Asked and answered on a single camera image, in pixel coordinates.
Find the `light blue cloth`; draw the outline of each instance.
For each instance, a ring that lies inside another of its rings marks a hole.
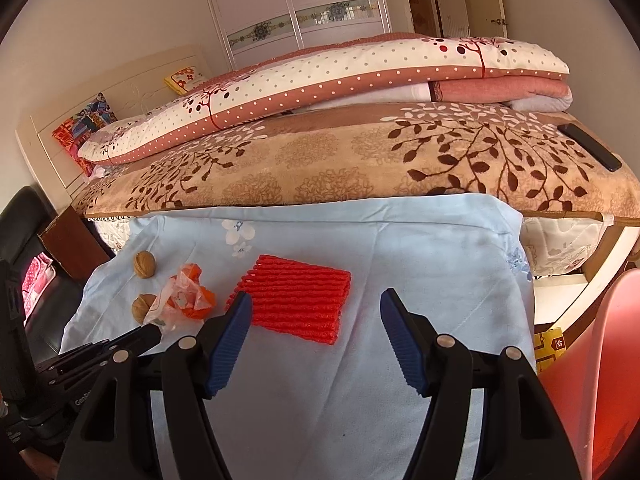
[[[348,270],[351,291],[336,344],[252,327],[228,387],[207,412],[235,480],[400,479],[428,400],[402,377],[380,321],[380,294],[395,288],[409,311],[470,349],[497,353],[514,345],[533,364],[533,292],[518,240],[521,222],[520,213],[481,194],[219,207],[136,219],[123,250],[87,283],[63,350],[134,328],[136,296],[157,294],[185,262],[202,267],[201,283],[220,304],[259,254]],[[158,262],[148,280],[132,271],[141,250]],[[160,397],[154,396],[154,422],[170,480],[177,474]],[[462,479],[473,473],[481,412],[482,392],[475,392]]]

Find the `pink plastic chair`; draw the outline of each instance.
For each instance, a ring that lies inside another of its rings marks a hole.
[[[616,280],[594,322],[540,381],[583,480],[597,480],[640,418],[640,269]]]

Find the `black chair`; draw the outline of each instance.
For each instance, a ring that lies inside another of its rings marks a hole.
[[[31,187],[23,187],[0,214],[0,258],[8,261],[24,279],[34,256],[47,250],[38,238],[52,220],[52,208]],[[34,363],[58,354],[66,324],[82,300],[79,283],[57,264],[56,277],[31,313],[25,330]]]

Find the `silver screw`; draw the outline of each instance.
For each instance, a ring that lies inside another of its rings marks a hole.
[[[117,363],[123,363],[129,359],[129,352],[126,350],[118,350],[115,354],[113,354],[113,360]]]
[[[449,334],[441,334],[436,339],[436,343],[442,346],[443,348],[451,348],[456,344],[456,340],[452,338]]]
[[[190,348],[196,346],[196,338],[191,335],[183,337],[182,339],[180,339],[180,341],[178,341],[178,346],[183,350],[189,350]]]
[[[507,357],[509,359],[513,359],[514,361],[517,361],[522,357],[522,352],[520,351],[520,349],[516,348],[515,346],[507,347],[504,353],[507,354]]]

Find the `blue ribbed rubber pad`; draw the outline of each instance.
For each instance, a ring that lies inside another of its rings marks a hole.
[[[244,338],[251,326],[252,311],[251,296],[245,294],[209,356],[209,379],[206,385],[209,395],[214,396],[229,382]]]
[[[380,317],[404,374],[404,380],[422,394],[427,388],[422,351],[387,291],[380,297]]]

